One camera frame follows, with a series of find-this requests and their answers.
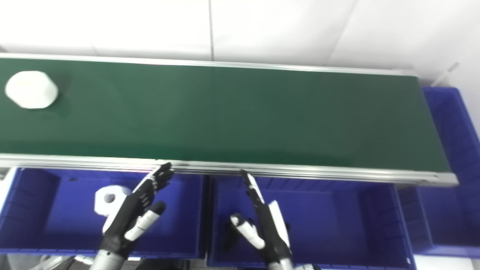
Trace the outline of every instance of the white nut in bin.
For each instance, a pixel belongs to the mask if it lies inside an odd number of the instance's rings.
[[[113,211],[117,211],[125,198],[132,191],[121,185],[109,185],[95,192],[95,213],[107,217]]]
[[[58,95],[58,88],[41,71],[21,71],[5,85],[5,94],[25,109],[42,109],[50,106]]]

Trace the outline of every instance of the blue storage crate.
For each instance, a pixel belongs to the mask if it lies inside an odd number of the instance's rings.
[[[412,251],[393,184],[257,177],[267,203],[277,200],[290,224],[297,264],[324,269],[414,270]],[[244,238],[224,249],[230,215],[259,224],[240,177],[215,176],[208,265],[265,267]]]
[[[453,188],[400,191],[416,254],[480,258],[480,143],[459,91],[426,87],[424,93],[452,172]]]
[[[134,189],[145,173],[19,169],[0,215],[0,252],[92,256],[106,217],[94,212],[95,191],[118,184]],[[202,258],[204,179],[175,174],[156,200],[163,215],[131,256]]]

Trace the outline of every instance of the white tile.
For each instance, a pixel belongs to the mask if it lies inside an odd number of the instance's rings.
[[[210,60],[208,0],[87,0],[99,55]]]
[[[415,255],[417,270],[474,270],[469,258]]]
[[[0,4],[0,46],[7,52],[93,55],[85,18],[60,0],[6,0]]]
[[[212,0],[216,61],[324,65],[356,0]]]
[[[328,64],[413,68],[434,80],[480,29],[477,0],[359,0]]]

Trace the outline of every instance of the robotic hand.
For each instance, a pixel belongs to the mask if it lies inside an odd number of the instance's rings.
[[[277,201],[265,204],[255,178],[245,170],[240,173],[255,207],[260,230],[238,213],[230,216],[232,226],[260,251],[269,270],[320,270],[313,264],[293,266],[287,227]]]
[[[108,216],[100,249],[90,270],[119,270],[128,258],[135,242],[163,213],[166,204],[156,202],[155,194],[172,178],[171,163],[165,163],[147,174],[128,195],[118,212]]]

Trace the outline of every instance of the grey floor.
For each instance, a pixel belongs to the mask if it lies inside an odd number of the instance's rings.
[[[123,264],[122,270],[135,270],[140,262],[138,261],[127,261]],[[65,267],[65,262],[60,264],[55,268],[55,270],[63,270]],[[81,262],[74,262],[69,270],[88,270],[89,266]],[[237,268],[218,268],[218,267],[208,267],[205,260],[194,259],[190,261],[190,270],[237,270]]]

